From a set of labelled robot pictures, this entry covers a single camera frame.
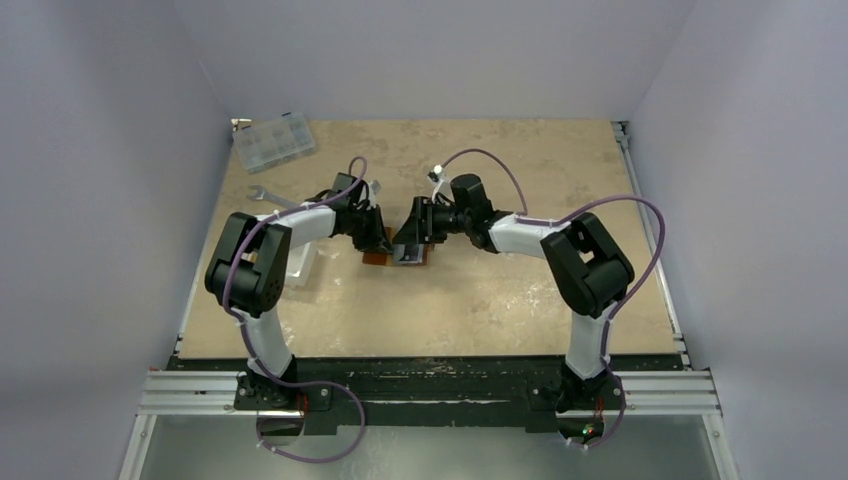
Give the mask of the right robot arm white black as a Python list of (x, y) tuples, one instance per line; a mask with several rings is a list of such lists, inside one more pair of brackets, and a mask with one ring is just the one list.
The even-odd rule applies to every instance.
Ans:
[(451, 180), (450, 190), (449, 200), (415, 197), (393, 244), (434, 245), (463, 234), (489, 253), (545, 260), (572, 312), (560, 384), (549, 401), (559, 412), (588, 405), (609, 378), (610, 323), (635, 278), (632, 264), (592, 213), (561, 223), (524, 220), (495, 208), (475, 174)]

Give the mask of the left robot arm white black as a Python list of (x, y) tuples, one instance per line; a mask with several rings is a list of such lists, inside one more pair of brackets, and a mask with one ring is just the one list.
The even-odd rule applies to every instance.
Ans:
[(337, 235), (350, 237), (360, 252), (391, 253), (379, 191), (376, 182), (339, 173), (331, 188), (292, 208), (260, 216), (236, 212), (227, 218), (204, 286), (234, 318), (248, 352), (242, 396), (284, 409), (312, 387), (298, 377), (277, 310), (289, 255)]

